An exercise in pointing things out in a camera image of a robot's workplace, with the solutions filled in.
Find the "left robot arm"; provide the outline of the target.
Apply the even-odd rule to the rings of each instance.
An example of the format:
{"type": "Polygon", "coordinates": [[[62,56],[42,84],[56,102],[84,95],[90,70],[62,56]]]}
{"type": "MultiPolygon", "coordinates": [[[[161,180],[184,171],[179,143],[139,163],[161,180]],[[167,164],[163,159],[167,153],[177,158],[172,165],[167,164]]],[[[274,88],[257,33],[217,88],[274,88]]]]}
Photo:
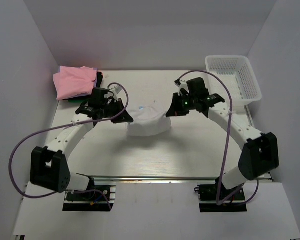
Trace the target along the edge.
{"type": "Polygon", "coordinates": [[[119,83],[111,83],[107,88],[94,88],[90,98],[75,111],[71,123],[63,126],[53,141],[32,151],[30,182],[53,192],[74,191],[86,200],[93,198],[96,187],[91,177],[71,172],[68,160],[80,141],[97,123],[134,121],[127,112],[127,103],[118,97],[120,92],[125,91],[119,83]]]}

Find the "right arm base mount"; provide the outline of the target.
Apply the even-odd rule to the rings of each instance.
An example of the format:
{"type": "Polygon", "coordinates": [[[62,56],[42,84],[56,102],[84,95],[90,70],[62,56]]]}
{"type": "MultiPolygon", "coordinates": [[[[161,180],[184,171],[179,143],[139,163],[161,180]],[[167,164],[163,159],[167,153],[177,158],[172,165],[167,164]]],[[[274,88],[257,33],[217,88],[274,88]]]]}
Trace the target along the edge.
{"type": "Polygon", "coordinates": [[[243,188],[221,205],[217,205],[217,184],[200,184],[194,188],[198,195],[200,213],[243,213],[247,212],[243,188]]]}

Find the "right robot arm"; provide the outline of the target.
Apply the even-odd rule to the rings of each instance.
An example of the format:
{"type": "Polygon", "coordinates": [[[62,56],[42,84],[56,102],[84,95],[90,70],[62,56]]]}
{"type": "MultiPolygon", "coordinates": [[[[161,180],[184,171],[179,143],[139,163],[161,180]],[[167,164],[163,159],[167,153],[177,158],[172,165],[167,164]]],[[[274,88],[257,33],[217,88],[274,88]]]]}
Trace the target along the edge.
{"type": "Polygon", "coordinates": [[[228,199],[237,186],[279,167],[278,140],[273,133],[263,133],[232,113],[224,98],[209,93],[203,78],[178,79],[175,84],[178,92],[172,96],[167,117],[183,117],[196,110],[225,130],[241,149],[237,166],[217,180],[219,198],[228,199]]]}

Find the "white t shirt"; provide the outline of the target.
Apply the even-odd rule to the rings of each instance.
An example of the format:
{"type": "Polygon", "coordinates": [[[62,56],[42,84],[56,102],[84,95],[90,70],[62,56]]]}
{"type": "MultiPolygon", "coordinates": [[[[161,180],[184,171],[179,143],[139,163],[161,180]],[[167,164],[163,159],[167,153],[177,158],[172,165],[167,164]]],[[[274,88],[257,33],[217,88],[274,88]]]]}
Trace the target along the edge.
{"type": "Polygon", "coordinates": [[[127,136],[151,137],[167,132],[171,128],[171,119],[166,117],[167,111],[157,101],[149,105],[128,107],[127,113],[133,122],[127,124],[127,136]]]}

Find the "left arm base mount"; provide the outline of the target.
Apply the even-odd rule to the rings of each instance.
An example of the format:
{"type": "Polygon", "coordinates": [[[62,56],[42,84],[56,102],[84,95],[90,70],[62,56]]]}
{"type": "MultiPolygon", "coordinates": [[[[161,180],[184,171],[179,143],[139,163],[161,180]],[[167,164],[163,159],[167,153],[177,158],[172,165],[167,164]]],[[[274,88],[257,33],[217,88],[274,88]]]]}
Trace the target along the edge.
{"type": "Polygon", "coordinates": [[[110,212],[115,203],[116,185],[99,184],[97,191],[87,193],[67,192],[63,201],[63,212],[110,212]]]}

